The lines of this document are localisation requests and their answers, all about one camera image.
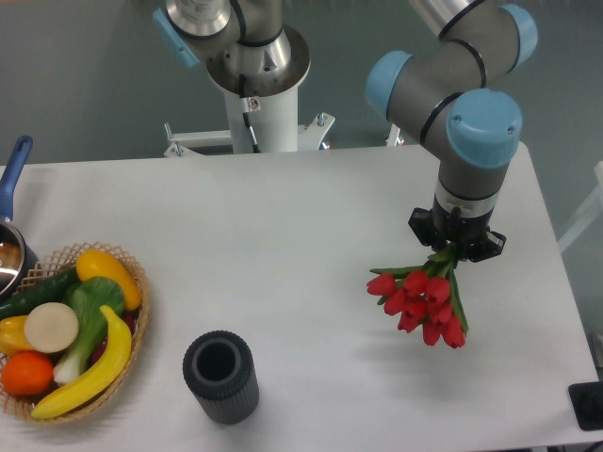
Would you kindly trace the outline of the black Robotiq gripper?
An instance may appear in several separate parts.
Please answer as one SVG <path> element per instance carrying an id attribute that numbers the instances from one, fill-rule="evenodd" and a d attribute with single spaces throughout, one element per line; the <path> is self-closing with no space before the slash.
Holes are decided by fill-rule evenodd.
<path id="1" fill-rule="evenodd" d="M 434 199 L 432 210 L 415 207 L 408 224 L 422 246 L 439 251 L 453 242 L 468 261 L 482 262 L 498 257 L 506 243 L 505 235 L 487 230 L 492 213 L 468 218 Z"/>

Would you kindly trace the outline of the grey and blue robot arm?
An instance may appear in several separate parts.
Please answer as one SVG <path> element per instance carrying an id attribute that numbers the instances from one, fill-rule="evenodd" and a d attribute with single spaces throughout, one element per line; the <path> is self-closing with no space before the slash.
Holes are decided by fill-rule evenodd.
<path id="1" fill-rule="evenodd" d="M 489 221 L 518 148 L 522 113 L 488 84 L 533 53 L 530 14 L 491 1 L 417 1 L 440 42 L 430 57 L 382 56 L 365 86 L 369 105 L 439 160 L 430 209 L 409 224 L 419 242 L 456 258 L 501 254 L 505 237 Z M 295 152 L 302 146 L 298 87 L 308 74 L 304 38 L 283 19 L 279 1 L 163 1 L 161 35 L 188 66 L 204 64 L 222 90 L 236 153 Z"/>

